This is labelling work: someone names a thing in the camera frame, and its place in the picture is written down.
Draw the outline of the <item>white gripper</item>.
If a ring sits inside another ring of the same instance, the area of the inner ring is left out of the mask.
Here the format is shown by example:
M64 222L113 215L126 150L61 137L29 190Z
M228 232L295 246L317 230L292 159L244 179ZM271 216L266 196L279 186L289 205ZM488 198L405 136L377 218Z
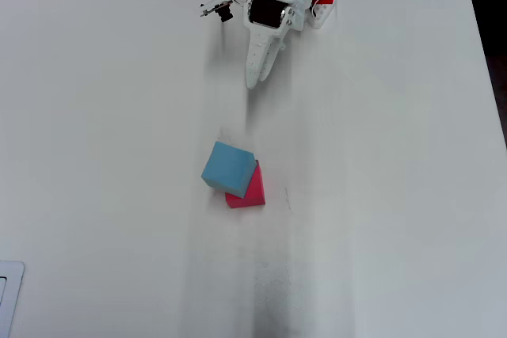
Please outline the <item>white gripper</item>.
M246 87L253 89L269 76L288 31L303 30L307 7L305 0L246 0L243 11L250 31Z

